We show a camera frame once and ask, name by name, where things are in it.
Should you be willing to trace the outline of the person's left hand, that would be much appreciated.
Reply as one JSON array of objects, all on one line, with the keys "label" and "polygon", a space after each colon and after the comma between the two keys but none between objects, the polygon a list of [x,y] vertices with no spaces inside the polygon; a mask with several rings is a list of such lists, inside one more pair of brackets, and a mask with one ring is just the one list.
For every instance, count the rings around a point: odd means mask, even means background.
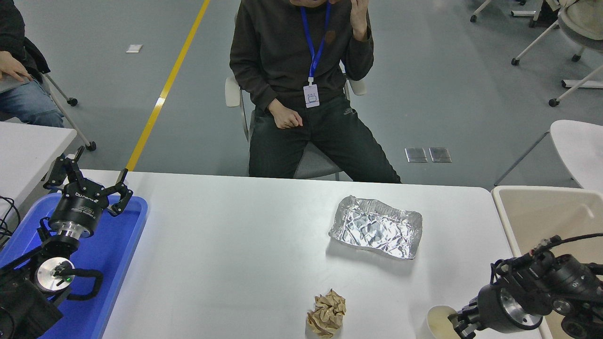
[{"label": "person's left hand", "polygon": [[0,79],[4,75],[11,76],[13,79],[24,82],[25,79],[33,80],[30,73],[26,70],[23,64],[13,58],[8,51],[0,52]]},{"label": "person's left hand", "polygon": [[368,0],[351,0],[350,24],[353,37],[357,41],[366,41],[368,37]]}]

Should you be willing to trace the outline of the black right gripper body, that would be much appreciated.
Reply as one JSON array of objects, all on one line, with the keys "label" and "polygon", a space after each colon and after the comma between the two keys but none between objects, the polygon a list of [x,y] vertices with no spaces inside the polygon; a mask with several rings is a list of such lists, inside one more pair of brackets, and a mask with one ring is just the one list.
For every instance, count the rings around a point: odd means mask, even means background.
[{"label": "black right gripper body", "polygon": [[504,307],[500,303],[499,290],[491,285],[485,285],[477,296],[479,311],[478,331],[491,329],[506,333],[507,317]]}]

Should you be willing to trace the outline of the person's right hand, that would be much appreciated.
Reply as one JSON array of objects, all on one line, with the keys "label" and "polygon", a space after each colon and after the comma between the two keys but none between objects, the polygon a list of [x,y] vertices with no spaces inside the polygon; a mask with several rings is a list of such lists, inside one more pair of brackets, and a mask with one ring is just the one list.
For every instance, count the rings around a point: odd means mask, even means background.
[{"label": "person's right hand", "polygon": [[278,99],[273,99],[273,101],[269,103],[268,109],[270,114],[272,114],[278,129],[303,127],[303,120],[299,113],[284,106]]}]

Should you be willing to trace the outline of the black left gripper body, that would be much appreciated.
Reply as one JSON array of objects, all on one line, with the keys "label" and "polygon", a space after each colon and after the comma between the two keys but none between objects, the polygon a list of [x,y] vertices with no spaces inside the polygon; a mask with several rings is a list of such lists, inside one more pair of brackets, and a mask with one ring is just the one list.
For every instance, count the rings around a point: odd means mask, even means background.
[{"label": "black left gripper body", "polygon": [[106,196],[96,196],[104,189],[96,182],[86,182],[85,189],[80,189],[78,183],[68,183],[63,191],[58,205],[48,221],[48,226],[54,231],[71,222],[83,228],[84,234],[94,234],[103,214],[108,207]]}]

